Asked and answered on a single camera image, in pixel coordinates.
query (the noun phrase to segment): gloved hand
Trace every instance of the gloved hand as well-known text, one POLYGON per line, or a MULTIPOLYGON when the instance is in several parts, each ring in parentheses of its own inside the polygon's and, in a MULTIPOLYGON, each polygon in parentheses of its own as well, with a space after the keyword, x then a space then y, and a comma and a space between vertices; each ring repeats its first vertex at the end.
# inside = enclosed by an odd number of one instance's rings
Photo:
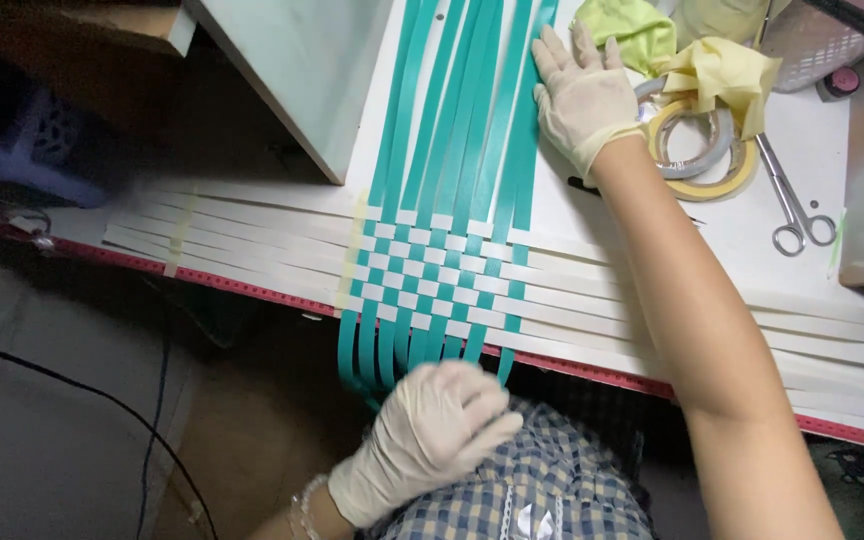
POLYGON ((474 471, 522 428, 521 414, 501 414, 508 405, 496 377, 477 365, 419 366, 385 400, 362 447, 332 470, 328 492, 339 513, 366 528, 474 471))
POLYGON ((639 103, 622 68, 616 39, 606 41, 605 69, 581 21, 572 25, 572 41, 578 62, 548 25, 542 28, 541 39, 532 41, 532 56, 545 81, 535 85, 532 95, 542 131, 591 188, 589 169, 602 147, 623 137, 645 137, 645 133, 637 121, 639 103))

